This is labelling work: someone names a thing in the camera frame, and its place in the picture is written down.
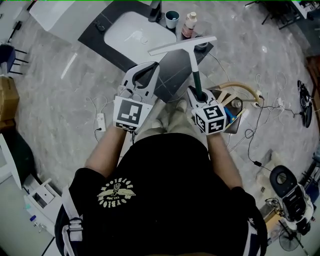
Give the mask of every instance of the backpack strap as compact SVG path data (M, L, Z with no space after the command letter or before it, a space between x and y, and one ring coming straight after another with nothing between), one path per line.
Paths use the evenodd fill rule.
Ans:
M62 228L62 239L64 243L64 255L75 256L71 242L81 242L83 240L82 231L82 221L83 217L80 218L78 211L75 207L74 201L72 200L68 186L63 189L61 196L63 208L69 218L69 225L65 225Z

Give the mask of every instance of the shoe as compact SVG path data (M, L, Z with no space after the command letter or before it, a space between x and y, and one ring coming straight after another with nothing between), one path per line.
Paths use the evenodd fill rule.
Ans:
M164 126L162 125L161 121L156 119L152 123L152 128L163 128Z
M187 112L187 107L188 107L188 104L185 99L180 100L176 105L176 109L182 111L183 113Z

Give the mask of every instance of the power strip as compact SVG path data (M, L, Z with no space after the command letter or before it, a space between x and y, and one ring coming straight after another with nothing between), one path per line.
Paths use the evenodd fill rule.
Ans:
M98 128L101 128L101 132L106 131L106 119L104 113L99 113L96 115L96 120L98 122Z

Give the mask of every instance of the black countertop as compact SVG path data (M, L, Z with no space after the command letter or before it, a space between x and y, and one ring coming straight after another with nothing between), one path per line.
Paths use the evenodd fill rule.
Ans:
M149 17L150 11L151 8L147 4L139 1L113 1L94 19L78 40L122 71L127 72L137 64L107 45L104 41L104 35L122 14L136 12L145 17ZM158 23L166 27L164 14L162 14L162 19ZM169 30L176 34L177 41L185 39L181 31ZM204 59L212 47L213 45L209 43L205 50L194 51L198 64ZM159 65L160 73L154 94L167 103L192 73L189 54L184 50L168 52L159 62ZM142 85L144 85L145 77L146 76L139 80L139 83Z

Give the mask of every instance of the bottle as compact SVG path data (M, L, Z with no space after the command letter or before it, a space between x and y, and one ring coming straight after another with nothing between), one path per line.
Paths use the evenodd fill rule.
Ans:
M190 38L197 22L197 14L193 11L186 15L185 23L182 28L182 34L186 38Z

